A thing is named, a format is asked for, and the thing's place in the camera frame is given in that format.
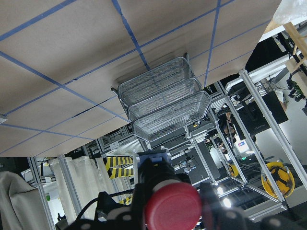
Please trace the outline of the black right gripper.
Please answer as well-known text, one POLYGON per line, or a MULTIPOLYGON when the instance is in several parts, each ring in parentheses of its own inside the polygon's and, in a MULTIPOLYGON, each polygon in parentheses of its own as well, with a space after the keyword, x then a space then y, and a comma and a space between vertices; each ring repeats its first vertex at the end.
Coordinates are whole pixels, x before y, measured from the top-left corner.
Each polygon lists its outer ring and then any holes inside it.
MULTIPOLYGON (((196 226, 200 225, 206 230, 306 229, 306 226, 283 216, 268 216, 255 223, 246 217, 243 210, 221 206, 216 193, 209 184, 201 184, 200 190, 197 192, 201 198, 201 217, 196 226)), ((98 218, 95 220, 77 219, 67 228, 69 230, 147 230, 143 213, 144 201, 142 186, 136 185, 130 206, 111 210, 104 221, 100 221, 98 218)))

